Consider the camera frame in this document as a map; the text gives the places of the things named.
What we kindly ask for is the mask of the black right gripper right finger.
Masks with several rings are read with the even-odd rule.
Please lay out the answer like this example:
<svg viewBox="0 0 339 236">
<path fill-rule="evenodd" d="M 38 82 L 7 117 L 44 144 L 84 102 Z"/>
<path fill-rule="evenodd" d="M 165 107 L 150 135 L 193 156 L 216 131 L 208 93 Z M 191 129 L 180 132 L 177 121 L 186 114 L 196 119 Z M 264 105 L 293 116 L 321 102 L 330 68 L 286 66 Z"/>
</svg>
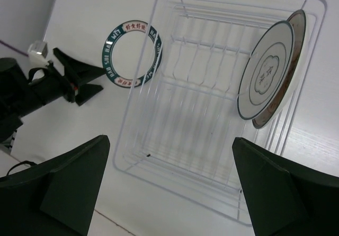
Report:
<svg viewBox="0 0 339 236">
<path fill-rule="evenodd" d="M 338 177 L 242 137 L 232 151 L 255 235 L 338 235 Z"/>
</svg>

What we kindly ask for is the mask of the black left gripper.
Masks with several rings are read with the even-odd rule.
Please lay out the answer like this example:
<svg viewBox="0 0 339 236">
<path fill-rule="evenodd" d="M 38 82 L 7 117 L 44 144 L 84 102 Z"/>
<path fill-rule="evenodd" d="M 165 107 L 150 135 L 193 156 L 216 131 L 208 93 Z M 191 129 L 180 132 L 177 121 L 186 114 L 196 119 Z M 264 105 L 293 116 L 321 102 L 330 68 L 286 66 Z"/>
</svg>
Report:
<svg viewBox="0 0 339 236">
<path fill-rule="evenodd" d="M 64 66 L 64 76 L 49 60 L 45 67 L 29 70 L 28 82 L 43 106 L 63 97 L 78 106 L 83 105 L 103 90 L 103 86 L 87 84 L 104 75 L 104 69 L 76 60 L 59 48 L 53 49 L 54 56 Z M 78 90 L 74 84 L 84 84 Z"/>
</svg>

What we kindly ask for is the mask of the orange sunburst plate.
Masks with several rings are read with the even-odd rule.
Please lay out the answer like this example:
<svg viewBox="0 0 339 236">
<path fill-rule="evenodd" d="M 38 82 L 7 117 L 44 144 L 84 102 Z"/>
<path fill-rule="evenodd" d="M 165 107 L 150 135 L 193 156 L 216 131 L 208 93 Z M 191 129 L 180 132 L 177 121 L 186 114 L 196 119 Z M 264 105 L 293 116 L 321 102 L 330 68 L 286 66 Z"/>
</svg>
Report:
<svg viewBox="0 0 339 236">
<path fill-rule="evenodd" d="M 252 120 L 256 129 L 265 127 L 281 112 L 297 88 L 305 65 L 310 40 L 308 16 L 304 10 L 299 9 L 293 12 L 287 21 L 292 25 L 295 33 L 295 46 L 291 64 L 282 86 L 270 105 Z"/>
</svg>

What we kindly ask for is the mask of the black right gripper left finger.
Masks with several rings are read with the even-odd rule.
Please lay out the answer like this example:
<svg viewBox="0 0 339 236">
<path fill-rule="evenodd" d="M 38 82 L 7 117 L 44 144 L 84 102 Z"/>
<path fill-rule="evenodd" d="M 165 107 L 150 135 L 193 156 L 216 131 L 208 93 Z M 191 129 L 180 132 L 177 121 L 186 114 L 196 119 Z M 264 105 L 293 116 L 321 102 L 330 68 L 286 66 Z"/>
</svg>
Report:
<svg viewBox="0 0 339 236">
<path fill-rule="evenodd" d="M 87 235 L 109 151 L 99 135 L 1 177 L 1 235 Z"/>
</svg>

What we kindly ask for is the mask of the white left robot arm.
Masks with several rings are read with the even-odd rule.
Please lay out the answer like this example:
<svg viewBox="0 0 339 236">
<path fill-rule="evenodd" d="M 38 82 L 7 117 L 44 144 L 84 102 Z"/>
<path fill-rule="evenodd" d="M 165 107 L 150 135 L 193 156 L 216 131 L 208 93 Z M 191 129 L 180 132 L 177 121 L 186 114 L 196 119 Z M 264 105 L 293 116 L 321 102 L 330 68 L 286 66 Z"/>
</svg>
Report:
<svg viewBox="0 0 339 236">
<path fill-rule="evenodd" d="M 91 82 L 105 75 L 105 69 L 73 59 L 59 48 L 53 54 L 63 65 L 63 74 L 50 60 L 25 76 L 16 59 L 1 58 L 1 142 L 22 126 L 22 117 L 58 98 L 81 106 L 103 90 Z"/>
</svg>

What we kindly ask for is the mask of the green rimmed white plate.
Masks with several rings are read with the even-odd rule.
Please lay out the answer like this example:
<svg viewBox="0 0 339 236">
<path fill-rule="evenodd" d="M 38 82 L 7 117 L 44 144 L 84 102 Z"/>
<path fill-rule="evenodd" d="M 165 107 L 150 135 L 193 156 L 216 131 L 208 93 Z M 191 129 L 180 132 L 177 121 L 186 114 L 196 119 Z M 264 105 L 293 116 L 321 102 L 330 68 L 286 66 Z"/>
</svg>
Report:
<svg viewBox="0 0 339 236">
<path fill-rule="evenodd" d="M 102 49 L 102 66 L 108 79 L 121 88 L 141 86 L 158 70 L 163 57 L 160 35 L 141 20 L 118 25 Z"/>
</svg>

